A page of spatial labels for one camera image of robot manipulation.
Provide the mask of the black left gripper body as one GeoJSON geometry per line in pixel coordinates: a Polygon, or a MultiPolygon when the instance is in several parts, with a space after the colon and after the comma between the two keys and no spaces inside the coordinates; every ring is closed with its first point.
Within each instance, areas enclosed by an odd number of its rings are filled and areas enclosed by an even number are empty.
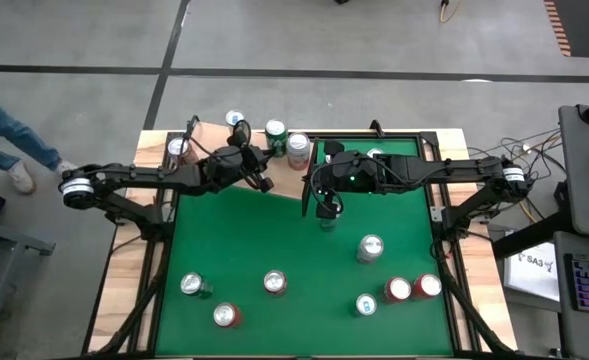
{"type": "Polygon", "coordinates": [[[251,188],[262,187],[262,149],[254,145],[224,146],[203,160],[203,185],[226,188],[245,181],[251,188]]]}

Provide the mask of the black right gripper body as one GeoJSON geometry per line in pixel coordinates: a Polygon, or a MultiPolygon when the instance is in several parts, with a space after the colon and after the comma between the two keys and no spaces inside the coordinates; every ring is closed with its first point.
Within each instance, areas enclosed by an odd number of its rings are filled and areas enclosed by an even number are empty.
{"type": "Polygon", "coordinates": [[[373,158],[358,150],[322,155],[315,174],[315,191],[381,193],[382,173],[373,158]]]}

